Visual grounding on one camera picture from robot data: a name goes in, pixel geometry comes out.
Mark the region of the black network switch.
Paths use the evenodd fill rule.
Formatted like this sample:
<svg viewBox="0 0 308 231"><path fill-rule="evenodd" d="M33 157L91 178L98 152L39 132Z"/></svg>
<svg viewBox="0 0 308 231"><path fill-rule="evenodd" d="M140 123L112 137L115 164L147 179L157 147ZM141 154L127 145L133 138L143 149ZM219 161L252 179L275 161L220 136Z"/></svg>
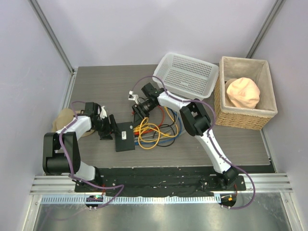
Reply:
<svg viewBox="0 0 308 231"><path fill-rule="evenodd" d="M115 134L115 151L124 152L135 150L133 123L118 123L117 128L118 130Z"/></svg>

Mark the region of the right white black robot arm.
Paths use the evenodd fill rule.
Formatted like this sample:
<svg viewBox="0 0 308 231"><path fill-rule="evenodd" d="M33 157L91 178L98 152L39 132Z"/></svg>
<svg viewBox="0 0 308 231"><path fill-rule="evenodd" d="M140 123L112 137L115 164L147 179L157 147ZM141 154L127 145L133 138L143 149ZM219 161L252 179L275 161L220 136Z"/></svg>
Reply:
<svg viewBox="0 0 308 231"><path fill-rule="evenodd" d="M235 184L238 171L226 157L215 138L212 130L213 124L204 108L204 102L175 96L164 88L155 88L151 83L144 85L141 90L146 97L142 103L138 102L138 95L133 91L130 91L128 96L129 100L135 102L132 106L133 125L139 125L158 106L178 112L186 132L200 142L209 156L217 176L218 186L223 190L230 189Z"/></svg>

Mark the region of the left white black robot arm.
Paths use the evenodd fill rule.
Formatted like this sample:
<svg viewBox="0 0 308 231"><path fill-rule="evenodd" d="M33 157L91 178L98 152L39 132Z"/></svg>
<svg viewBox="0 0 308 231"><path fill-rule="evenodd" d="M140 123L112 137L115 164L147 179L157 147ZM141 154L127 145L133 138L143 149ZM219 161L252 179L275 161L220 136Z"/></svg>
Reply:
<svg viewBox="0 0 308 231"><path fill-rule="evenodd" d="M92 192L102 188L99 169L81 161L78 140L88 131L97 131L101 140L111 140L112 134L120 131L113 115L94 102L85 103L85 108L75 114L70 123L56 132L49 132L43 139L42 167L46 174L67 174L72 179L86 182Z"/></svg>

